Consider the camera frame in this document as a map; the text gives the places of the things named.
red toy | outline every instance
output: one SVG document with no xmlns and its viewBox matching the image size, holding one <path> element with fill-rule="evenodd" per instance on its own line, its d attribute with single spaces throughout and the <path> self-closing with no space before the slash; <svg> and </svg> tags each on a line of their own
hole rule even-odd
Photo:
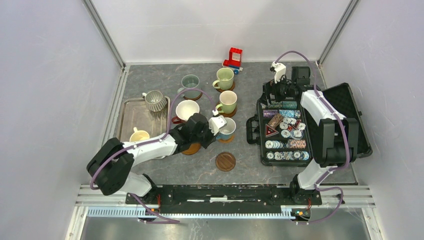
<svg viewBox="0 0 424 240">
<path fill-rule="evenodd" d="M 223 67 L 228 67 L 233 70 L 234 74 L 239 74 L 243 70 L 242 65 L 242 53 L 243 50 L 232 47 L 229 49 L 228 60 L 224 60 L 222 63 Z"/>
</svg>

light green mug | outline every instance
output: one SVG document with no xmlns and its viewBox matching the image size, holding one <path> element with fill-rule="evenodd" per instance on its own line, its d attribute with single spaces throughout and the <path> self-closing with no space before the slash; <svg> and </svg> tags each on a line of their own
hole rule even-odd
<svg viewBox="0 0 424 240">
<path fill-rule="evenodd" d="M 216 89 L 228 90 L 233 86 L 234 83 L 234 72 L 231 68 L 223 67 L 216 72 L 218 80 L 212 83 L 212 86 Z"/>
<path fill-rule="evenodd" d="M 215 109 L 220 114 L 230 114 L 232 113 L 237 106 L 237 94 L 233 91 L 223 91 L 219 95 L 219 104 L 216 105 Z"/>
</svg>

gray tabletop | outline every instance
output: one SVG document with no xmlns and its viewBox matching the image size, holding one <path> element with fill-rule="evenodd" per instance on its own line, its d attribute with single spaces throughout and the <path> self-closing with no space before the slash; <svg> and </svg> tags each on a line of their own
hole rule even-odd
<svg viewBox="0 0 424 240">
<path fill-rule="evenodd" d="M 291 66 L 306 66 L 306 62 L 283 62 L 287 66 L 286 75 L 291 76 Z M 135 166 L 132 171 L 147 174 L 156 184 L 289 184 L 295 174 L 304 167 L 264 166 L 260 162 L 260 149 L 246 141 L 246 121 L 256 113 L 256 101 L 262 95 L 262 84 L 273 79 L 270 62 L 243 63 L 243 71 L 235 75 L 234 92 L 237 94 L 237 113 L 232 119 L 237 124 L 235 138 L 230 143 L 213 142 L 207 149 L 201 148 L 194 155 L 176 154 L 163 159 L 153 159 Z M 140 98 L 143 92 L 159 90 L 171 100 L 181 87 L 181 79 L 188 74 L 199 77 L 203 90 L 219 101 L 220 93 L 212 87 L 219 63 L 202 64 L 160 64 L 133 65 L 129 68 L 122 102 Z M 318 86 L 324 87 L 321 76 Z M 184 100 L 179 98 L 176 104 Z M 211 103 L 206 96 L 196 101 L 200 113 L 212 117 Z M 215 165 L 215 157 L 222 152 L 230 152 L 236 158 L 235 168 L 228 172 L 220 171 Z M 325 183 L 355 183 L 354 173 L 349 167 L 330 175 Z"/>
</svg>

poker chip set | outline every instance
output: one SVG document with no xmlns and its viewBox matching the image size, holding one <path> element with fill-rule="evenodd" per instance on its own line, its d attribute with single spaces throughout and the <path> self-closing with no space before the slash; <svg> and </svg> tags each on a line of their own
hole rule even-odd
<svg viewBox="0 0 424 240">
<path fill-rule="evenodd" d="M 260 158 L 266 166 L 307 166 L 312 159 L 305 111 L 296 101 L 257 103 Z"/>
</svg>

red mug handle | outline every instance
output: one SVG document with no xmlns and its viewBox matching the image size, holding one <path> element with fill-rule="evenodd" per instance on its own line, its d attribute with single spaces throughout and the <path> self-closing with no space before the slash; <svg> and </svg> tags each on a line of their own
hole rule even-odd
<svg viewBox="0 0 424 240">
<path fill-rule="evenodd" d="M 173 118 L 171 118 L 171 122 L 173 124 L 182 124 L 183 123 L 178 116 L 174 116 Z"/>
</svg>

